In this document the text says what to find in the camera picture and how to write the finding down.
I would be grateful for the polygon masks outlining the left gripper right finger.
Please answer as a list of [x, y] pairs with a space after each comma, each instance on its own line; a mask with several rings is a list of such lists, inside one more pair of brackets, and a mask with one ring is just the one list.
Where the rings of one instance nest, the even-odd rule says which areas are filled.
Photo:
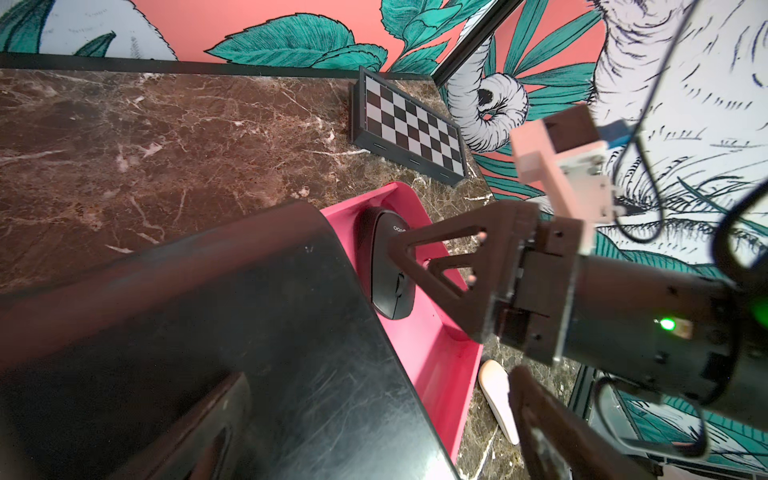
[[509, 403], [532, 479], [652, 479], [547, 391], [524, 366], [508, 375]]

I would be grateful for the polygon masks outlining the right black frame post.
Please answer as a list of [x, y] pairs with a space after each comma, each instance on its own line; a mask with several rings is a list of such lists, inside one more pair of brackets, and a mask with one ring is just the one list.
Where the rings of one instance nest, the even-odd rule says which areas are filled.
[[455, 47], [432, 73], [435, 85], [443, 86], [523, 3], [523, 0], [491, 1], [471, 16]]

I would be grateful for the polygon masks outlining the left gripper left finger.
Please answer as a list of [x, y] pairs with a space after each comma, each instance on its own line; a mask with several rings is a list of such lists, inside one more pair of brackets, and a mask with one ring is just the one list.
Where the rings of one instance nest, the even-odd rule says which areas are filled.
[[251, 410], [244, 373], [232, 373], [110, 479], [230, 479]]

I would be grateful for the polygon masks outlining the black computer mouse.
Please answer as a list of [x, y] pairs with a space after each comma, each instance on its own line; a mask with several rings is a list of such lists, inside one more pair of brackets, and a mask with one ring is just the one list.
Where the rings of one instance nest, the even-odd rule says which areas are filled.
[[355, 261], [363, 291], [389, 320], [405, 319], [414, 306], [415, 284], [388, 254], [389, 240], [409, 229], [398, 213], [381, 206], [366, 208], [355, 223]]

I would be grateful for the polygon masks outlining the pink computer mouse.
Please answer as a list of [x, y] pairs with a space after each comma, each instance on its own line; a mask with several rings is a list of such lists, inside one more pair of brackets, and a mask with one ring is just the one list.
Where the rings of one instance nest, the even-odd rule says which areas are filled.
[[480, 367], [478, 381], [505, 438], [517, 446], [520, 438], [509, 402], [510, 384], [507, 371], [499, 362], [487, 360]]

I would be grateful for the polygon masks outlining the pink drawer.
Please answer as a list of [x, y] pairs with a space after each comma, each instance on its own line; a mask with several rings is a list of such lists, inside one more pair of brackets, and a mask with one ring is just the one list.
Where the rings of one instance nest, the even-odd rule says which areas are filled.
[[[412, 228], [431, 223], [417, 193], [402, 182], [322, 209], [351, 263], [356, 262], [355, 220], [366, 208], [378, 206], [395, 211]], [[483, 346], [421, 290], [415, 291], [410, 316], [379, 319], [451, 461], [456, 462]]]

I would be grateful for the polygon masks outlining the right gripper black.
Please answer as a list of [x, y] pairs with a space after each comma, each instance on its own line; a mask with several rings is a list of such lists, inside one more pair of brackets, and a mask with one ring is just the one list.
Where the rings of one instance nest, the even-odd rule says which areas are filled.
[[[497, 201], [388, 241], [392, 261], [473, 341], [491, 338], [550, 366], [562, 356], [583, 222]], [[483, 233], [471, 253], [423, 264], [419, 247]]]

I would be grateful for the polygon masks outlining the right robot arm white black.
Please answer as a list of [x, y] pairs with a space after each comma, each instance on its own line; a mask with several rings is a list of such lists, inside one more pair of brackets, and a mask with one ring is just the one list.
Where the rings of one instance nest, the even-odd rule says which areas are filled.
[[747, 292], [578, 251], [583, 224], [496, 202], [393, 237], [393, 262], [473, 341], [567, 358], [757, 429], [767, 331]]

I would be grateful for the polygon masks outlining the black drawer cabinet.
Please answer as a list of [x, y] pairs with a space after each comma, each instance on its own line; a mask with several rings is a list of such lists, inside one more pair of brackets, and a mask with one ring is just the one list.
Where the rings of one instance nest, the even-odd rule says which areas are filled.
[[110, 479], [232, 373], [230, 479], [452, 479], [321, 212], [293, 201], [1, 299], [1, 475]]

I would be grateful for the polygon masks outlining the black white checkerboard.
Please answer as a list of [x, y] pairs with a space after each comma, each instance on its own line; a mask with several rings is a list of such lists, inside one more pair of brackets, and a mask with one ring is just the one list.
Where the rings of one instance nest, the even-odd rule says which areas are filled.
[[361, 149], [449, 186], [466, 178], [459, 126], [364, 67], [350, 87], [349, 120]]

